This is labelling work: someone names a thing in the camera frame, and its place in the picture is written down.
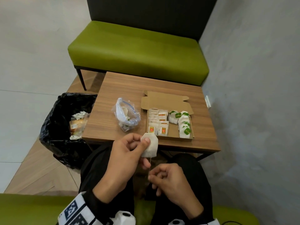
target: person's leg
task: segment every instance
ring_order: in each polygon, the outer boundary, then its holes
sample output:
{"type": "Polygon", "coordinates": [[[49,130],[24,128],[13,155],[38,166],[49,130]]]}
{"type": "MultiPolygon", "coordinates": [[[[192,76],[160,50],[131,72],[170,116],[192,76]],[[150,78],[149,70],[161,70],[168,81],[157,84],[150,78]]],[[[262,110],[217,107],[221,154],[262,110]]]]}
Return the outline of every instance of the person's leg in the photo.
{"type": "MultiPolygon", "coordinates": [[[[192,155],[183,153],[175,155],[168,163],[177,163],[182,168],[193,192],[204,207],[202,215],[212,221],[212,192],[201,164],[192,155]]],[[[162,194],[157,198],[151,224],[168,224],[174,219],[188,220],[182,209],[162,194]]]]}
{"type": "MultiPolygon", "coordinates": [[[[110,159],[112,144],[106,143],[86,159],[81,168],[81,184],[79,192],[92,190],[106,172],[110,159]]],[[[110,217],[114,217],[118,211],[127,211],[134,214],[133,182],[128,181],[125,189],[120,192],[109,204],[110,217]]]]}

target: wooden table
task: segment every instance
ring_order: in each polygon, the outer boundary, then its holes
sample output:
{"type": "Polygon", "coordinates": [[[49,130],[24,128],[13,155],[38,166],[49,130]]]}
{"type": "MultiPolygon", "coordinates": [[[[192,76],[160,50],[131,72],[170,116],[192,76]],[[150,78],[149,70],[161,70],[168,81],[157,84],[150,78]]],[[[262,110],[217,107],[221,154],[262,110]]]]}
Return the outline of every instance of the wooden table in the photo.
{"type": "Polygon", "coordinates": [[[203,153],[198,159],[220,151],[217,136],[204,100],[201,87],[163,80],[107,72],[101,85],[98,97],[92,109],[88,123],[83,132],[83,139],[88,144],[117,140],[124,135],[135,132],[143,135],[146,131],[147,112],[141,110],[143,91],[157,91],[168,94],[188,96],[194,114],[191,115],[194,139],[191,141],[159,140],[159,147],[164,150],[203,153]],[[141,113],[139,125],[123,132],[111,111],[117,99],[122,97],[134,103],[141,113]]]}

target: clear ziplock bag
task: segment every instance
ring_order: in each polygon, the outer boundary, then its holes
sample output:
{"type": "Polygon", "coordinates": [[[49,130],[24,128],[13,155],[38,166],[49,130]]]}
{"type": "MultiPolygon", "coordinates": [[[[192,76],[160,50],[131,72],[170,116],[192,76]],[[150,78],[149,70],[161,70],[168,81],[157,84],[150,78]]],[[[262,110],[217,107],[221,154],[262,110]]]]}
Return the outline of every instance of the clear ziplock bag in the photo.
{"type": "Polygon", "coordinates": [[[115,113],[119,126],[124,132],[136,127],[141,120],[141,115],[134,109],[134,104],[125,101],[123,98],[118,98],[112,111],[115,113]]]}

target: cardboard tray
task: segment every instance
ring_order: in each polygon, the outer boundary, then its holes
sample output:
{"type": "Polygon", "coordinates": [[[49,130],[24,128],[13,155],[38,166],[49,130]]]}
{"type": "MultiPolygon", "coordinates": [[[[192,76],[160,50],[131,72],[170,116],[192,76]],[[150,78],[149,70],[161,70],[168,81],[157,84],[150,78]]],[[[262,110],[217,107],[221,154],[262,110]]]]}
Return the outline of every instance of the cardboard tray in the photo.
{"type": "MultiPolygon", "coordinates": [[[[142,97],[141,108],[147,110],[147,119],[146,121],[146,133],[148,132],[149,124],[149,109],[156,108],[161,110],[177,110],[178,112],[187,111],[190,115],[194,112],[188,102],[185,102],[189,99],[187,96],[179,96],[173,94],[160,93],[155,91],[144,91],[146,96],[142,97]]],[[[164,140],[191,140],[194,138],[192,120],[190,118],[190,138],[180,138],[178,125],[169,123],[168,136],[157,136],[158,139],[164,140]]]]}

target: trash can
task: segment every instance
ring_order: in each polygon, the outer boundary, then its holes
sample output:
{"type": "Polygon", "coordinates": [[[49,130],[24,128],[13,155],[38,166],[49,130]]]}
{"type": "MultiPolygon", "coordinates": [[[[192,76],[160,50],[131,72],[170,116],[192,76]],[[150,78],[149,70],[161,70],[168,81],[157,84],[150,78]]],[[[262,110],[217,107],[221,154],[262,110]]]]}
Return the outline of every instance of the trash can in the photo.
{"type": "Polygon", "coordinates": [[[96,98],[94,94],[63,93],[42,125],[40,142],[53,152],[54,158],[72,169],[80,169],[92,151],[83,139],[70,140],[69,122],[80,111],[91,113],[96,98]]]}

